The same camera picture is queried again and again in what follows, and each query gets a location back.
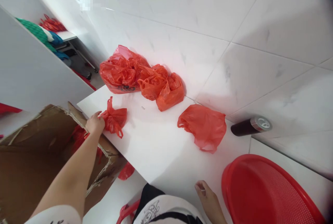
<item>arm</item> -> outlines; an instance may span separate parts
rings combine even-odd
[[[96,112],[87,121],[86,128],[90,135],[55,177],[31,217],[53,206],[70,205],[83,218],[88,182],[95,163],[98,141],[105,126],[103,118],[98,118],[100,113]]]
[[[219,199],[205,181],[198,181],[195,190],[200,198],[204,211],[212,224],[227,224]]]

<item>white shirt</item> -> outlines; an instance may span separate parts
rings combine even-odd
[[[198,217],[205,224],[200,212],[186,200],[170,195],[160,195],[146,204],[133,224],[184,224],[181,220],[166,218],[151,222],[155,217],[167,213],[178,212]],[[79,213],[69,205],[48,208],[29,219],[25,224],[82,224]]]

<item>red object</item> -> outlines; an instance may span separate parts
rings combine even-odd
[[[296,180],[262,156],[246,154],[230,163],[223,171],[222,193],[234,224],[325,223]]]
[[[114,94],[140,90],[138,79],[143,67],[150,67],[146,59],[119,45],[114,54],[100,64],[100,75]]]
[[[87,133],[86,130],[84,128],[82,128],[80,125],[77,125],[75,127],[73,133],[69,137],[69,140],[71,137],[73,137],[73,139],[74,139],[72,154],[74,154],[79,149],[79,147],[81,147],[82,143],[88,138],[89,135],[90,135],[90,133]],[[98,147],[96,156],[98,156],[100,158],[100,162],[101,162],[102,155],[103,155],[103,151]]]
[[[167,83],[168,71],[162,65],[154,65],[152,68],[143,67],[141,79],[138,80],[141,94],[151,100],[156,100],[162,88]]]
[[[138,209],[140,204],[140,200],[136,201],[132,206],[128,206],[128,204],[124,205],[121,209],[120,209],[120,214],[119,214],[119,218],[117,220],[116,224],[121,224],[121,222],[127,217],[127,216],[131,216],[132,218],[134,218],[134,214],[133,212],[135,210]]]
[[[201,151],[215,153],[227,131],[225,114],[193,104],[179,116],[178,128],[193,133],[194,143]]]
[[[21,111],[22,111],[21,109],[0,103],[0,114],[6,113],[6,112],[19,113]]]
[[[118,178],[122,181],[125,181],[130,178],[131,175],[133,175],[134,171],[135,168],[129,162],[127,162],[125,167],[120,171]]]
[[[108,100],[107,110],[101,114],[105,121],[105,129],[110,133],[116,133],[120,138],[123,137],[122,128],[124,127],[127,119],[127,109],[117,109],[112,107],[112,97]]]
[[[185,90],[180,77],[176,73],[171,73],[156,99],[156,104],[160,111],[165,111],[182,102],[184,96]]]
[[[51,31],[51,32],[62,32],[62,31],[66,31],[67,29],[63,26],[63,24],[61,22],[59,22],[57,19],[52,18],[50,19],[49,16],[47,16],[46,14],[44,14],[46,20],[41,19],[42,23],[39,23],[39,25],[41,27],[43,27],[44,29]]]
[[[86,82],[87,85],[89,85],[94,91],[96,91],[96,88],[91,85],[88,79],[86,79],[84,76],[82,76],[80,73],[76,72],[75,70],[72,69],[72,71],[74,71],[76,75],[78,75],[84,82]]]

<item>thermos bottle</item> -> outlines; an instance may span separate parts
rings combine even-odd
[[[260,132],[266,132],[272,129],[272,124],[267,118],[255,116],[231,126],[231,132],[235,136],[246,136]]]

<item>cardboard box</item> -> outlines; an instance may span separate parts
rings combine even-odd
[[[52,180],[71,157],[70,138],[83,114],[69,103],[69,111],[48,105],[33,120],[0,141],[0,223],[22,224],[29,219]],[[85,201],[85,214],[108,191],[126,164],[102,135],[104,155],[95,160]]]

